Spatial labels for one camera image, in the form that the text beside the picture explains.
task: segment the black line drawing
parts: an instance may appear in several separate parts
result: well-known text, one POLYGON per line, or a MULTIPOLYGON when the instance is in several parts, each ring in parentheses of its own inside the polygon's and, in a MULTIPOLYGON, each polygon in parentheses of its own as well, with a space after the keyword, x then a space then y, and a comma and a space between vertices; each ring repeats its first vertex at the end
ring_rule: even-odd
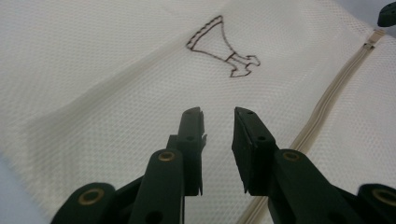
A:
POLYGON ((233 67, 230 77, 245 77, 251 73, 248 67, 253 64, 260 66, 260 61, 255 55, 243 57, 231 47, 224 33, 224 22, 222 16, 205 24, 190 39, 186 45, 187 49, 210 55, 222 60, 233 67))

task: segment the metal screw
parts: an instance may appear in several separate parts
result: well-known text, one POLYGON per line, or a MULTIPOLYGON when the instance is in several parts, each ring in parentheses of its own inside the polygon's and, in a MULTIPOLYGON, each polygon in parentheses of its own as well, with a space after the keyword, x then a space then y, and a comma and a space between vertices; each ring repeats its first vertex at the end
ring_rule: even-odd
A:
POLYGON ((284 152, 283 158, 285 158, 285 160, 287 160, 287 161, 299 161, 300 160, 300 156, 297 153, 290 152, 290 151, 284 152))
POLYGON ((105 192, 102 189, 89 189, 78 197, 78 202, 81 205, 91 205, 99 202, 105 192))
POLYGON ((160 161, 172 161, 175 158, 175 153, 170 151, 165 151, 158 156, 160 161))
POLYGON ((374 197, 380 202, 396 207, 396 194, 387 189, 373 189, 374 197))

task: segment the textured white cloth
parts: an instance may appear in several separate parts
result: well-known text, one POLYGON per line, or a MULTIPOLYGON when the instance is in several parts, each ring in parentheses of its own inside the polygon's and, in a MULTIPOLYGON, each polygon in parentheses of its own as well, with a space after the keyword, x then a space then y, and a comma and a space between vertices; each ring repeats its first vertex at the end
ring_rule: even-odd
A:
MULTIPOLYGON (((0 149, 48 218, 82 185, 119 188, 141 176, 181 113, 200 106, 204 196, 186 199, 186 221, 235 223, 251 197, 231 151, 233 109, 255 111, 289 146, 372 32, 331 0, 2 1, 0 18, 0 149), (261 62, 246 77, 186 48, 219 15, 233 49, 261 62)), ((226 46, 210 38, 200 47, 226 46)), ((396 187, 394 52, 387 36, 308 153, 351 192, 396 187)))

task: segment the beige zipper tape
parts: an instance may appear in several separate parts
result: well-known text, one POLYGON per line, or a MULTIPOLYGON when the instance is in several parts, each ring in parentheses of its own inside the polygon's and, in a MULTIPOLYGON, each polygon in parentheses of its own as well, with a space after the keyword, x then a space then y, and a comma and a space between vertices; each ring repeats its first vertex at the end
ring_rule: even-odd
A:
MULTIPOLYGON (((323 93, 322 97, 315 106, 308 122, 294 139, 290 148, 306 153, 314 143, 324 121, 328 117, 332 106, 336 101, 339 93, 345 87, 352 75, 358 70, 367 56, 375 48, 375 44, 385 35, 383 30, 375 30, 366 43, 359 49, 359 51, 349 59, 344 67, 337 74, 332 84, 323 93)), ((255 197, 247 210, 239 218, 238 224, 256 224, 260 223, 266 212, 268 198, 255 197)))

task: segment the zipper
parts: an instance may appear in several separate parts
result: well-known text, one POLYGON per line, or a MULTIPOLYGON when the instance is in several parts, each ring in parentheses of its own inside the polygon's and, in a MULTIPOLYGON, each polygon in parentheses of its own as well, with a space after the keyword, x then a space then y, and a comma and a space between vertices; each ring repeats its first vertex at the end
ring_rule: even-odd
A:
MULTIPOLYGON (((307 153, 314 143, 320 129, 322 128, 326 118, 332 111, 339 93, 345 87, 347 82, 353 76, 353 74, 359 69, 364 60, 374 50, 375 44, 385 35, 383 30, 375 30, 370 38, 364 43, 359 51, 348 60, 344 67, 337 74, 335 79, 329 85, 327 90, 323 93, 322 97, 318 101, 315 109, 313 110, 311 117, 308 122, 302 128, 300 133, 294 139, 290 148, 307 153)), ((259 223, 264 215, 264 208, 267 205, 267 197, 255 197, 247 210, 239 218, 238 224, 251 224, 259 223)))

